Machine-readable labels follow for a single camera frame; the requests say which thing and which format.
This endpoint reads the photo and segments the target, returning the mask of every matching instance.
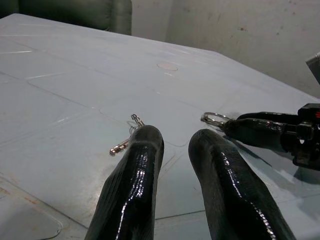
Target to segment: glossy black coating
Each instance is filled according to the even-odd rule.
[[[294,240],[266,185],[237,149],[203,129],[189,143],[213,240]]]
[[[224,133],[244,144],[286,152],[282,145],[282,134],[287,124],[266,119],[245,118],[229,120],[223,125]]]
[[[237,120],[241,119],[264,119],[291,125],[298,125],[304,120],[303,117],[299,115],[267,111],[242,114],[237,118]]]
[[[159,130],[145,125],[102,188],[85,240],[152,240],[158,175],[164,155]]]

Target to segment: metal keyring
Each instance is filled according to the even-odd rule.
[[[137,127],[142,127],[143,125],[145,125],[144,122],[140,119],[140,117],[138,117],[136,114],[132,114],[131,118],[135,121]]]
[[[209,116],[212,115],[212,116],[216,116],[216,117],[219,117],[221,119],[224,119],[225,121],[217,121],[213,118],[210,118]],[[221,115],[219,113],[215,113],[215,112],[205,112],[202,116],[201,116],[201,119],[200,119],[202,122],[205,122],[209,125],[212,125],[212,126],[215,126],[215,127],[218,127],[218,128],[222,128],[223,125],[230,120],[229,117],[225,116],[225,115]]]

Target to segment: key ring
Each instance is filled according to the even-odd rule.
[[[144,122],[140,119],[140,117],[136,114],[132,114],[131,115],[131,119],[133,121],[135,121],[136,126],[130,126],[129,132],[130,135],[138,128],[144,126]],[[117,153],[120,153],[121,151],[125,150],[130,142],[130,138],[128,138],[127,140],[124,140],[122,142],[120,142],[118,145],[115,145],[113,148],[110,149],[109,154],[111,156],[115,156]]]
[[[218,120],[215,120],[209,116],[215,116],[215,117],[219,117],[225,121],[218,121]],[[223,125],[228,122],[231,118],[225,116],[225,115],[221,115],[219,113],[215,113],[215,112],[205,112],[202,116],[201,116],[201,121],[202,122],[205,122],[206,124],[209,124],[209,125],[212,125],[212,126],[215,126],[215,127],[218,127],[218,128],[222,128]]]

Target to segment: light blue table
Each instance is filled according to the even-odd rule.
[[[209,240],[188,143],[203,112],[319,102],[216,52],[13,14],[0,19],[0,238],[83,239],[132,113],[159,128],[156,240]],[[299,240],[320,239],[320,173],[242,147]]]

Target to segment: white wall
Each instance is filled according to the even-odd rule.
[[[166,40],[219,52],[320,97],[319,0],[174,0]]]
[[[173,0],[132,0],[132,35],[165,41]]]

